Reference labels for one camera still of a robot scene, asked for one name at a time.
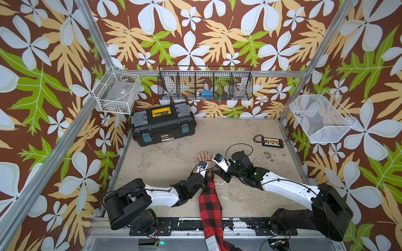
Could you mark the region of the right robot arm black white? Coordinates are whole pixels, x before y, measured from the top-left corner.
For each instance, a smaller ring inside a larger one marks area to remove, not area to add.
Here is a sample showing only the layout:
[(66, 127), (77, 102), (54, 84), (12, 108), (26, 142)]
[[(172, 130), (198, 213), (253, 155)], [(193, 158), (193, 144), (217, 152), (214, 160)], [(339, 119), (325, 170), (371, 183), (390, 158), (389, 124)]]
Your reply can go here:
[(234, 153), (229, 160), (216, 154), (212, 161), (218, 166), (216, 175), (227, 183), (235, 177), (249, 187), (284, 196), (304, 206), (303, 210), (277, 209), (269, 219), (274, 233), (314, 230), (333, 241), (343, 240), (353, 212), (334, 187), (305, 185), (255, 167), (244, 151)]

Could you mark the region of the forearm in red plaid sleeve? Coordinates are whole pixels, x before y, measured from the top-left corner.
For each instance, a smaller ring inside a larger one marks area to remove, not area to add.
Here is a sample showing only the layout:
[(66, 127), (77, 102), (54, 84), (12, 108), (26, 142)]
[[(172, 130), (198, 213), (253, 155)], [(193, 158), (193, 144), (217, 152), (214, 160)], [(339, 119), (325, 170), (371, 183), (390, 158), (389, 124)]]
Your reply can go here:
[(198, 203), (207, 249), (209, 251), (240, 251), (241, 249), (224, 241), (222, 206), (212, 174), (208, 175), (206, 188), (202, 191)]

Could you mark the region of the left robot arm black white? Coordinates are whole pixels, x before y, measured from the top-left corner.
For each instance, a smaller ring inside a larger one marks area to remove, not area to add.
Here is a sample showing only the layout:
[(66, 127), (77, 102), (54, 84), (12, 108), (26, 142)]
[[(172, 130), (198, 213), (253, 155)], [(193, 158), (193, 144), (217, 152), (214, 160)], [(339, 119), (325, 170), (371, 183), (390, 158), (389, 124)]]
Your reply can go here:
[(144, 184), (137, 178), (125, 186), (106, 193), (102, 198), (112, 230), (121, 229), (149, 207), (179, 207), (192, 199), (207, 185), (206, 172), (191, 173), (185, 181), (169, 188), (157, 188)]

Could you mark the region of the person's bare hand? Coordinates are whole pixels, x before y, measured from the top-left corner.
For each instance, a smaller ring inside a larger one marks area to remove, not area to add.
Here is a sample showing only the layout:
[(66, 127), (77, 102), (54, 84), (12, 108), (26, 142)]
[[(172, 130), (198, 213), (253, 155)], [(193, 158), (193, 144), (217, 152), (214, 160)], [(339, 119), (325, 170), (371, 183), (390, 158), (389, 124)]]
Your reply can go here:
[(198, 157), (197, 164), (199, 164), (200, 162), (205, 162), (207, 166), (210, 167), (211, 155), (209, 152), (206, 151), (199, 152), (197, 154), (197, 157)]

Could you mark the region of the black toolbox with yellow label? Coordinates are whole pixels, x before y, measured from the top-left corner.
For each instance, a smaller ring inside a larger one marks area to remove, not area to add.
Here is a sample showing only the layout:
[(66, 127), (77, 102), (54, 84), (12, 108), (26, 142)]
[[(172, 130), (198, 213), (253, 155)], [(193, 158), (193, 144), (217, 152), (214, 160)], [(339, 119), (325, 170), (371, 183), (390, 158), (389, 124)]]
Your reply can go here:
[(195, 133), (197, 123), (186, 102), (136, 111), (131, 115), (131, 133), (139, 146), (167, 142)]

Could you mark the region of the blue item in black basket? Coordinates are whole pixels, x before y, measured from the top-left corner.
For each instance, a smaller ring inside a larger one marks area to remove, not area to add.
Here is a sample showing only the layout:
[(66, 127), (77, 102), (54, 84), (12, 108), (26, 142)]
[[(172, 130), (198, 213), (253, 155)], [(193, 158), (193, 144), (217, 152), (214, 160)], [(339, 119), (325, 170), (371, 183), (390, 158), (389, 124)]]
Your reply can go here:
[(213, 93), (211, 93), (210, 91), (203, 91), (202, 92), (202, 97), (206, 100), (208, 99), (212, 99), (213, 98)]

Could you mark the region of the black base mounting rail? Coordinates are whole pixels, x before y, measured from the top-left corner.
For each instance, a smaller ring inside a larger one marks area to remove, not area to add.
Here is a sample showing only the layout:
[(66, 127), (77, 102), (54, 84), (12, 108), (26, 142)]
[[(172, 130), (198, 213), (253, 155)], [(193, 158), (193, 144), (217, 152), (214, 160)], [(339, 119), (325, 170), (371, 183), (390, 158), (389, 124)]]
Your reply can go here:
[[(270, 226), (270, 219), (266, 217), (251, 218), (224, 218), (222, 220), (224, 232), (241, 232), (252, 230), (256, 236), (276, 235)], [(157, 234), (160, 236), (171, 236), (174, 231), (181, 232), (201, 232), (204, 227), (201, 219), (198, 218), (157, 218), (155, 221), (138, 220), (129, 225), (131, 236), (151, 236)]]

